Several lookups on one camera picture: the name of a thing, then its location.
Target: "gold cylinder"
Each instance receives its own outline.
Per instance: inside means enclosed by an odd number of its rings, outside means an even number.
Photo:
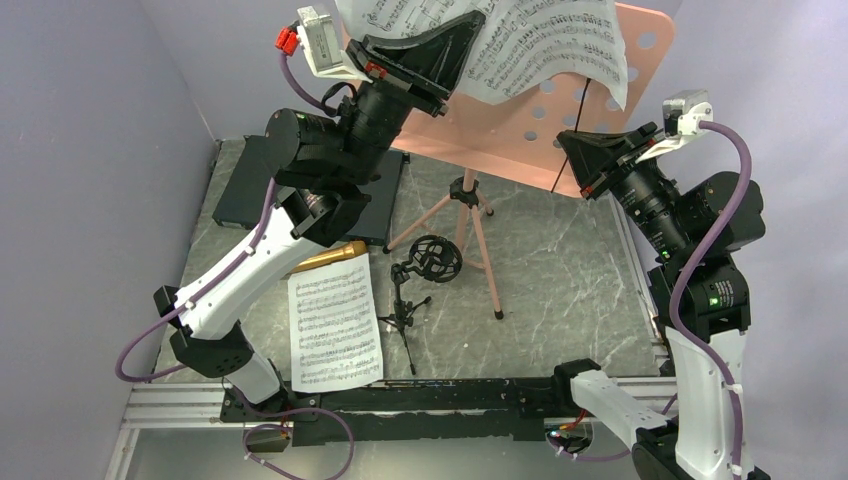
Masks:
[[[323,267],[324,265],[329,265],[341,260],[350,260],[351,258],[358,257],[367,251],[368,247],[365,246],[365,242],[362,240],[354,240],[349,242],[347,245],[327,250],[326,252],[319,253],[312,258],[307,258],[300,262],[298,266],[294,267],[294,270],[290,273],[312,270],[313,268]]]

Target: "black clamp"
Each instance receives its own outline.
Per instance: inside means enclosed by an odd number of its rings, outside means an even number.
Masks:
[[[474,180],[474,186],[471,187],[471,190],[466,192],[462,189],[464,180],[465,179],[463,177],[459,177],[451,182],[450,197],[452,200],[459,200],[464,203],[468,208],[476,207],[480,204],[480,198],[477,197],[477,187],[480,186],[480,182],[478,180]]]
[[[551,377],[554,399],[560,409],[582,408],[574,401],[571,394],[571,380],[583,372],[601,370],[601,366],[589,358],[573,360],[554,367]]]

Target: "red connector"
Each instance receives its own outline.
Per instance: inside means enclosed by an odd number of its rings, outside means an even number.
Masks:
[[[287,56],[294,55],[297,46],[300,45],[300,40],[297,39],[297,32],[291,27],[285,27],[280,30],[277,36],[277,41],[274,46],[283,51]]]

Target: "paper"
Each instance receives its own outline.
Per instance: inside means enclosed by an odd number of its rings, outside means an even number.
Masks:
[[[348,34],[406,38],[471,10],[487,16],[457,91],[495,105],[576,72],[627,101],[624,39],[612,0],[336,0]]]
[[[347,390],[383,378],[368,254],[289,278],[292,388]]]

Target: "gray marble floor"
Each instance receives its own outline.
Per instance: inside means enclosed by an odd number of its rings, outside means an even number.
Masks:
[[[224,142],[198,219],[183,275],[193,281],[246,234],[222,228],[211,213],[229,178],[243,141]],[[447,193],[459,167],[412,157],[404,168],[392,229],[399,233]],[[486,243],[505,313],[493,316],[482,270],[466,267],[446,284],[413,277],[405,299],[432,295],[407,331],[418,378],[548,376],[557,364],[590,357],[610,375],[656,375],[651,334],[628,267],[611,204],[552,195],[546,191],[480,175],[480,188],[495,209],[483,216]],[[458,204],[439,213],[430,226],[454,237]],[[471,240],[465,256],[479,261]],[[390,313],[389,266],[406,257],[414,238],[390,255],[373,249],[371,275],[377,313]],[[289,323],[285,279],[266,292],[243,318],[248,338],[288,378]],[[386,378],[411,378],[399,335],[381,325]],[[157,369],[175,365],[167,338]],[[182,370],[168,382],[214,381]]]

